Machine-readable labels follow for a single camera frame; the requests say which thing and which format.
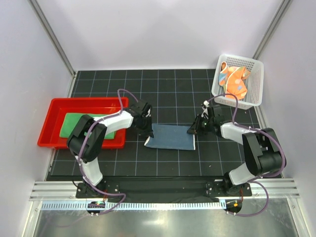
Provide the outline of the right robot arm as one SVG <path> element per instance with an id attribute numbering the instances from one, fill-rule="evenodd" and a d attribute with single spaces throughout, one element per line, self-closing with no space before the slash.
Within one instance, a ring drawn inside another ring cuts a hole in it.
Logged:
<path id="1" fill-rule="evenodd" d="M 256 129 L 229 121 L 221 106 L 210 106 L 206 101 L 202 109 L 187 130 L 188 134 L 213 133 L 243 146 L 245 162 L 224 174 L 221 185 L 224 194 L 236 196 L 249 181 L 278 176 L 285 168 L 286 158 L 273 129 Z"/>

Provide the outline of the orange patterned towel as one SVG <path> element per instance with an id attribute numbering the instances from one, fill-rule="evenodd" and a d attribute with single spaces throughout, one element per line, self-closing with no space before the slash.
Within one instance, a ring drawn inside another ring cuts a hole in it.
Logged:
<path id="1" fill-rule="evenodd" d="M 242 100 L 247 95 L 244 81 L 249 77 L 250 71 L 245 66 L 229 67 L 227 62 L 221 63 L 218 83 L 224 89 L 225 97 Z"/>

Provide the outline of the yellow printed towel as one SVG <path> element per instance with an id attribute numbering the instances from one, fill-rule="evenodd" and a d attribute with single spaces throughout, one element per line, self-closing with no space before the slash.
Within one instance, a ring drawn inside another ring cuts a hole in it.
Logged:
<path id="1" fill-rule="evenodd" d="M 189 126 L 156 124 L 152 125 L 154 138 L 148 137 L 144 143 L 147 148 L 194 151 L 195 135 L 187 133 Z"/>

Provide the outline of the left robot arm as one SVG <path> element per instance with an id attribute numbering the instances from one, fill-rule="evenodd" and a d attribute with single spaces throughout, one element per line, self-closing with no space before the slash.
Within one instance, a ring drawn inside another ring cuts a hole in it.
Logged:
<path id="1" fill-rule="evenodd" d="M 80 117 L 67 139 L 67 147 L 75 156 L 83 180 L 88 184 L 87 192 L 94 198 L 102 196 L 105 190 L 98 161 L 105 136 L 133 127 L 140 136 L 153 137 L 151 110 L 151 104 L 138 100 L 110 115 L 94 118 L 84 114 Z"/>

